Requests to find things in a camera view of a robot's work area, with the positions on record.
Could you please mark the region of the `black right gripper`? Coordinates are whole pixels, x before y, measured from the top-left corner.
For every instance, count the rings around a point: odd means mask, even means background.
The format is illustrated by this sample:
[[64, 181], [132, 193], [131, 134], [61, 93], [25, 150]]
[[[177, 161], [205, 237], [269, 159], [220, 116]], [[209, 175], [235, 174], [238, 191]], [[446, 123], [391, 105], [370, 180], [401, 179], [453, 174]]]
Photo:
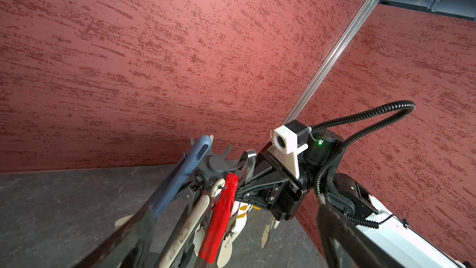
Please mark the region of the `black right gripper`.
[[309, 192], [309, 166], [299, 163], [299, 177], [282, 165], [267, 143], [257, 155], [254, 175], [240, 186], [235, 199], [269, 211], [277, 221], [291, 220]]

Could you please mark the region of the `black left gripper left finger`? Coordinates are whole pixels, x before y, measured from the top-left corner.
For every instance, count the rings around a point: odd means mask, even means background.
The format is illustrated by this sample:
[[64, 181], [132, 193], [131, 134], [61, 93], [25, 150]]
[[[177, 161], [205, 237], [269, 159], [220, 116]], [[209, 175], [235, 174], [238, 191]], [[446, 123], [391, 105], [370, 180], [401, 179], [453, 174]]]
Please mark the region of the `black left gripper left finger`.
[[151, 207], [142, 207], [124, 225], [75, 266], [77, 268], [144, 268], [156, 217]]

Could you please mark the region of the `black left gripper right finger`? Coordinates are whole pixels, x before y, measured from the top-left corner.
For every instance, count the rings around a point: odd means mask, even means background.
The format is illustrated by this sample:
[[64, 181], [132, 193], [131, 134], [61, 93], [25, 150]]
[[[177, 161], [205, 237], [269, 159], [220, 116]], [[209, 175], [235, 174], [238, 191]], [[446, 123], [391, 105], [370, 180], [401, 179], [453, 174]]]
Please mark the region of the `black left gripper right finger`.
[[324, 256], [330, 268], [401, 268], [382, 247], [358, 229], [354, 221], [335, 208], [326, 196], [318, 196], [317, 226]]

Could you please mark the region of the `long red handled steel tongs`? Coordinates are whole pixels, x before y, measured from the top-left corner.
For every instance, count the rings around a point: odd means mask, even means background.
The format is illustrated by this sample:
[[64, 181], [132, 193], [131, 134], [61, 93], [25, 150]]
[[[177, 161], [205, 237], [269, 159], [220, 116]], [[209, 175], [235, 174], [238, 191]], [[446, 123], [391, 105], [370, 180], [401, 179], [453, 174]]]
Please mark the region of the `long red handled steel tongs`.
[[223, 189], [216, 203], [207, 233], [202, 242], [195, 268], [210, 268], [217, 260], [221, 245], [233, 212], [236, 192], [241, 183], [252, 177], [257, 153], [255, 150], [244, 151], [240, 162], [239, 172], [229, 172], [225, 178]]

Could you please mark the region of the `cream blue handled tongs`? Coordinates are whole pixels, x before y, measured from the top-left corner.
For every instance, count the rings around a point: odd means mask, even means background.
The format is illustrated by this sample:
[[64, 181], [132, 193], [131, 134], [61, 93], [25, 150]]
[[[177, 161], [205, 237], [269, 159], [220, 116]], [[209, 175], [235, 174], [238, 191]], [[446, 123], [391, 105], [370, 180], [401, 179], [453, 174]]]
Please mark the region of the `cream blue handled tongs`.
[[152, 207], [155, 218], [159, 218], [162, 212], [173, 201], [183, 184], [190, 177], [202, 161], [206, 153], [212, 148], [213, 136], [203, 135], [192, 144], [172, 173], [156, 189], [146, 202]]

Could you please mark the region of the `dark grey utensil rack stand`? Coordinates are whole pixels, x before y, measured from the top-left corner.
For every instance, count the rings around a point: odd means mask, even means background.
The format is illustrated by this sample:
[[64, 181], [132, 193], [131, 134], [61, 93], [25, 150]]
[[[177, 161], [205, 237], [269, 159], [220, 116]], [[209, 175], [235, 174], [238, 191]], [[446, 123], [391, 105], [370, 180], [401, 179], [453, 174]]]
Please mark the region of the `dark grey utensil rack stand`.
[[[231, 149], [232, 146], [229, 146], [224, 153], [217, 155], [211, 148], [203, 157], [196, 169], [192, 172], [185, 187], [189, 186], [193, 191], [196, 191], [197, 189], [206, 189], [209, 191], [216, 181], [219, 179], [225, 180], [229, 172], [235, 171], [233, 165], [226, 161], [226, 157]], [[193, 268], [195, 267], [198, 253], [200, 252], [202, 242], [207, 233], [214, 207], [212, 211], [206, 216], [206, 218], [203, 219], [200, 227], [195, 230], [195, 235], [193, 238], [193, 253], [192, 249], [187, 250], [187, 248], [182, 251], [183, 255], [179, 265], [181, 268], [186, 267], [187, 265], [191, 265]], [[216, 262], [211, 265], [211, 268], [216, 267]]]

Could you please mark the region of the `black steel tongs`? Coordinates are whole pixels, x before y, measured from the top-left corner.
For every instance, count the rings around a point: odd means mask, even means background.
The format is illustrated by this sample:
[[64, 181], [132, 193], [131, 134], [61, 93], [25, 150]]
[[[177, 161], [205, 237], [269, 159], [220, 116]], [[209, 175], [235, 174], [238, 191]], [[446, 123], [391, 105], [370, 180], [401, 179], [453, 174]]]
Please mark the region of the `black steel tongs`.
[[187, 220], [193, 210], [195, 202], [195, 192], [190, 187], [183, 187], [176, 195], [177, 199], [182, 199], [186, 206], [180, 216], [176, 226], [174, 227], [171, 236], [162, 250], [159, 268], [171, 267], [173, 261], [177, 258], [179, 253], [187, 246], [188, 239], [191, 234], [190, 228], [187, 226]]

